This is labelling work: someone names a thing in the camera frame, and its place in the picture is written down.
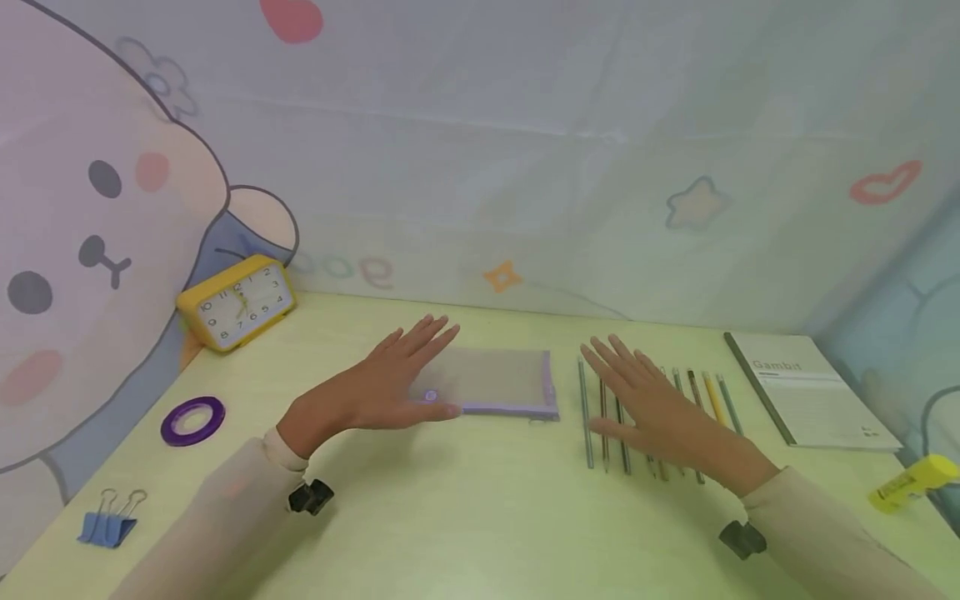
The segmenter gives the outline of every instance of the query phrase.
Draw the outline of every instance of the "cartoon wallpaper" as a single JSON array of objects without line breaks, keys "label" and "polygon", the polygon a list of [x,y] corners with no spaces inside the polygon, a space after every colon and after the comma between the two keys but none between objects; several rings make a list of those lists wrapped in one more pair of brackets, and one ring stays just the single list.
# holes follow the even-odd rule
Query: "cartoon wallpaper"
[{"label": "cartoon wallpaper", "polygon": [[956,183],[958,27],[908,0],[0,0],[0,575],[200,351],[177,293],[252,253],[304,291],[839,326]]},{"label": "cartoon wallpaper", "polygon": [[19,82],[0,90],[0,573],[196,353],[177,293],[297,247],[284,203],[231,185],[178,120],[195,105],[176,65],[118,51],[131,62],[40,6],[0,5],[0,73]]},{"label": "cartoon wallpaper", "polygon": [[[960,465],[960,186],[821,339],[820,347],[911,465],[941,454]],[[933,496],[960,534],[960,481]]]}]

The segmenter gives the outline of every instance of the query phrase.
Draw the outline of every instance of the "glue stick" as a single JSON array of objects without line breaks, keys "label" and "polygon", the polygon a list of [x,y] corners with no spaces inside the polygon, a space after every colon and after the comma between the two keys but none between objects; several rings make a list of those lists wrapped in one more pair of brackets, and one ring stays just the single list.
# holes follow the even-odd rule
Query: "glue stick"
[{"label": "glue stick", "polygon": [[895,513],[930,490],[936,490],[960,476],[960,470],[946,456],[930,454],[907,468],[867,498],[878,511]]}]

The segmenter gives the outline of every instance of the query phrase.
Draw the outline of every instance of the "hand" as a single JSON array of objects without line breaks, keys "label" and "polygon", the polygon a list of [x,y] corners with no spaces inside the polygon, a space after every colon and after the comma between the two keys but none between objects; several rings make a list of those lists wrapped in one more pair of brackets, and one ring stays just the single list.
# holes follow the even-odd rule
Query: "hand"
[{"label": "hand", "polygon": [[302,458],[347,429],[404,429],[429,420],[460,416],[455,404],[424,404],[407,393],[420,370],[460,331],[454,325],[440,336],[446,316],[427,315],[406,334],[398,329],[370,355],[294,400],[276,430]]},{"label": "hand", "polygon": [[592,431],[674,465],[698,469],[740,497],[780,472],[749,440],[688,401],[645,354],[630,352],[615,335],[609,339],[615,351],[595,337],[590,343],[599,356],[586,345],[580,345],[580,351],[636,426],[592,419]]}]

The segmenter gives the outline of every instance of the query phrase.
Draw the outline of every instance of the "black wrist mount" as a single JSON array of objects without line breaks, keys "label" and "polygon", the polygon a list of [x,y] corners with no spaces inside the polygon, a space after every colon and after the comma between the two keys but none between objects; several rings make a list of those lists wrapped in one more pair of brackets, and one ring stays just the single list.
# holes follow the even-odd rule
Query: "black wrist mount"
[{"label": "black wrist mount", "polygon": [[316,516],[320,509],[333,498],[333,490],[323,481],[314,479],[312,483],[305,481],[299,488],[293,490],[288,497],[290,510],[294,513],[307,512]]},{"label": "black wrist mount", "polygon": [[767,549],[767,539],[754,529],[750,521],[746,524],[731,521],[720,532],[720,541],[724,542],[733,554],[740,557],[741,561],[746,561],[750,555],[759,554]]}]

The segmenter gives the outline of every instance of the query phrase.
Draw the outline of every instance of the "pink dot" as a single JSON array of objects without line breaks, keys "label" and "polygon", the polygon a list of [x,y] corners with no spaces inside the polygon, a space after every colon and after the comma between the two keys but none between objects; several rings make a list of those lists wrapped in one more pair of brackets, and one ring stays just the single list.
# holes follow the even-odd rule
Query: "pink dot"
[{"label": "pink dot", "polygon": [[145,192],[156,192],[170,176],[170,161],[157,152],[145,152],[136,161],[136,184]]},{"label": "pink dot", "polygon": [[62,367],[63,356],[56,350],[34,352],[0,381],[0,404],[26,404],[47,389]]}]

